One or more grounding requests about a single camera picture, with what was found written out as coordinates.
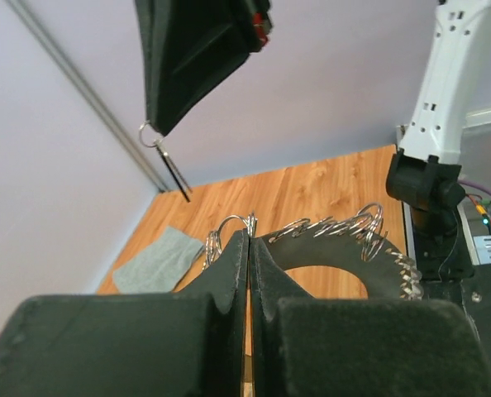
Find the wooden table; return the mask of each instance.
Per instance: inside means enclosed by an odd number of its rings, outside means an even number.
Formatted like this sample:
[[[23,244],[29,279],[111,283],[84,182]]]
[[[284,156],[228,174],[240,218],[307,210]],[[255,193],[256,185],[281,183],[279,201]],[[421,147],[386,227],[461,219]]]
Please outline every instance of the wooden table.
[[[118,293],[112,272],[157,240],[167,226],[205,242],[208,232],[217,228],[223,218],[231,214],[246,217],[253,210],[259,219],[257,236],[262,236],[298,218],[311,218],[313,221],[328,215],[336,219],[347,218],[365,204],[377,201],[384,206],[384,230],[389,230],[388,239],[405,251],[400,202],[385,192],[385,178],[394,152],[394,146],[386,146],[199,186],[193,189],[191,203],[186,203],[180,192],[159,194],[98,293]],[[233,222],[224,229],[224,244],[234,230],[244,227],[240,221]],[[176,290],[200,274],[203,259],[193,265]],[[365,287],[355,276],[343,270],[322,267],[320,263],[313,265],[317,266],[288,273],[318,298],[366,297]]]

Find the screw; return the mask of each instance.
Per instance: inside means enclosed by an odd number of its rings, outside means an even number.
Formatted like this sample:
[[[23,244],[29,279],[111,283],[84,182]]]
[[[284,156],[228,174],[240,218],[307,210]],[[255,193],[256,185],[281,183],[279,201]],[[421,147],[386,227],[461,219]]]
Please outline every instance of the screw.
[[[475,303],[479,303],[481,300],[483,300],[483,297],[478,292],[474,292],[471,295],[471,300]]]

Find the gray cloth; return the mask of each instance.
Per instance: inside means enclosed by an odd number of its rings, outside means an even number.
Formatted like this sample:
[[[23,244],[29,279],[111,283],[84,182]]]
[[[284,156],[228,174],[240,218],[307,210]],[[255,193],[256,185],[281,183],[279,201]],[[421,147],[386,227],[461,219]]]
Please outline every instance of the gray cloth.
[[[163,235],[113,272],[122,294],[170,292],[203,252],[203,244],[167,227]]]

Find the wire ring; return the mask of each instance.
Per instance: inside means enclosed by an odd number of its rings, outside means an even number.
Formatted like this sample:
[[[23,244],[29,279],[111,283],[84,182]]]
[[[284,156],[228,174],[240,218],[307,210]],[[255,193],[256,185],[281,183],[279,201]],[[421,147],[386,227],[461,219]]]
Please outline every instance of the wire ring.
[[[152,145],[148,145],[144,140],[143,140],[143,131],[145,130],[146,126],[150,125],[150,120],[146,120],[141,124],[139,127],[139,142],[144,146],[144,147],[149,147],[150,149],[153,149],[157,147],[162,141],[163,141],[163,136],[159,134],[157,131],[154,131],[160,138],[155,139],[154,143]]]

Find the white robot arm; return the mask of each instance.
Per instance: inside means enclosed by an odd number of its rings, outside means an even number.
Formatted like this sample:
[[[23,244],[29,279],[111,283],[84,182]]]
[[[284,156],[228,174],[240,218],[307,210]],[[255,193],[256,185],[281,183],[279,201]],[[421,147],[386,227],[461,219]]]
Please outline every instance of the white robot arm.
[[[426,75],[399,147],[457,164],[467,106],[491,46],[491,0],[440,1]]]

